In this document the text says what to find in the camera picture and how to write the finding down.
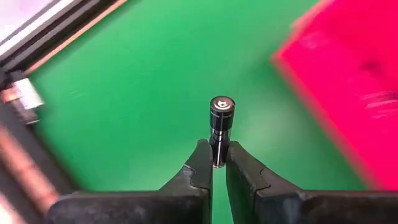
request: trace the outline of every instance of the pink object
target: pink object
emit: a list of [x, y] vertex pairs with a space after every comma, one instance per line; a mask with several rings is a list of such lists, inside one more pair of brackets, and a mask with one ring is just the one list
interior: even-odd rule
[[369, 184], [398, 189], [398, 1], [335, 0], [276, 54]]

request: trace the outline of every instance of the green background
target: green background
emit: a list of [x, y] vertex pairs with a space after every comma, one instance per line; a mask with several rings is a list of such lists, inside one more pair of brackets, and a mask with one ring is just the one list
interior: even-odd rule
[[[40, 67], [37, 132], [76, 183], [150, 190], [209, 136], [209, 100], [236, 102], [232, 138], [306, 189], [363, 189], [270, 64], [314, 0], [128, 1]], [[232, 223], [225, 169], [213, 223]]]

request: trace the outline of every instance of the green surface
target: green surface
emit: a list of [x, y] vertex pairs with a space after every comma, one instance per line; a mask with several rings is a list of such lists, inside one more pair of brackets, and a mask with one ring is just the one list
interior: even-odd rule
[[[362, 183], [269, 63], [314, 0], [129, 1], [32, 76], [37, 127], [84, 189], [149, 190], [209, 135], [209, 100], [235, 99], [232, 137], [307, 189]], [[213, 223], [232, 223], [225, 169]]]

